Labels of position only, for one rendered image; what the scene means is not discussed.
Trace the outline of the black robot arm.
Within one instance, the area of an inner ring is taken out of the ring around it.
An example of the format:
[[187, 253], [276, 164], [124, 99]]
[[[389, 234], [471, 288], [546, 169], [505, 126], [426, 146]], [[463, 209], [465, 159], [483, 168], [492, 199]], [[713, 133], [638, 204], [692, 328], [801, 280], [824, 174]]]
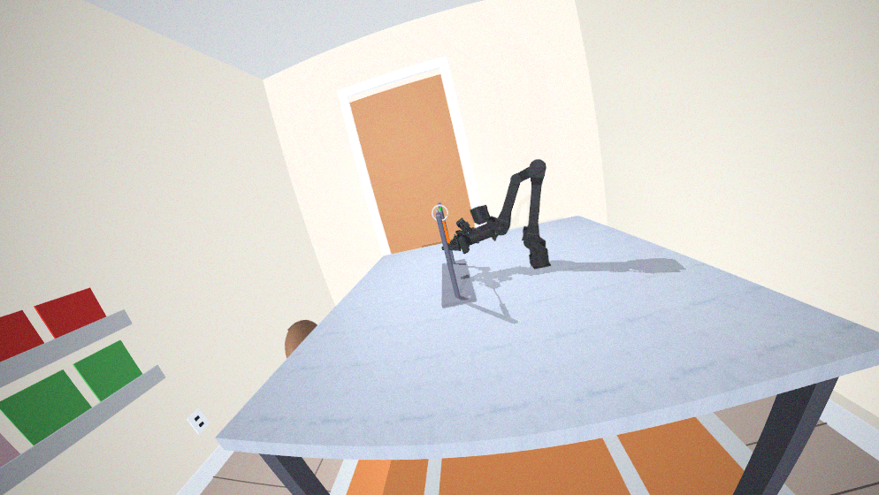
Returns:
[[[498, 235], [506, 234], [510, 228], [511, 211], [517, 197], [520, 183], [531, 178], [529, 221], [527, 227], [525, 226], [523, 228], [524, 235], [522, 240], [524, 241], [524, 245], [529, 248], [529, 262], [534, 269], [551, 266], [548, 259], [547, 241], [539, 236], [540, 194], [543, 179], [546, 174], [546, 168], [546, 163], [537, 158], [534, 159], [526, 169], [515, 173], [510, 177], [508, 191], [504, 199], [505, 202], [498, 217], [490, 216], [486, 205], [470, 209], [475, 224], [484, 224], [477, 227], [481, 240], [486, 240], [492, 237], [492, 240], [496, 241]], [[459, 219], [456, 222], [456, 225], [465, 233], [465, 236], [471, 234], [471, 229], [474, 228], [470, 228], [470, 224], [465, 222], [463, 218]]]

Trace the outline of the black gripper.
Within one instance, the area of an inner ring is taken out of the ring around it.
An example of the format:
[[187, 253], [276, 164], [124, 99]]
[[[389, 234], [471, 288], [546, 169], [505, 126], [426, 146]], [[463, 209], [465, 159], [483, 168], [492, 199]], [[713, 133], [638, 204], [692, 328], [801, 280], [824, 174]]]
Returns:
[[463, 254], [467, 254], [470, 251], [470, 245], [475, 243], [479, 243], [481, 240], [477, 227], [472, 228], [472, 233], [465, 236], [465, 233], [461, 230], [455, 231], [456, 236], [450, 243], [448, 243], [449, 250], [453, 251], [462, 251]]

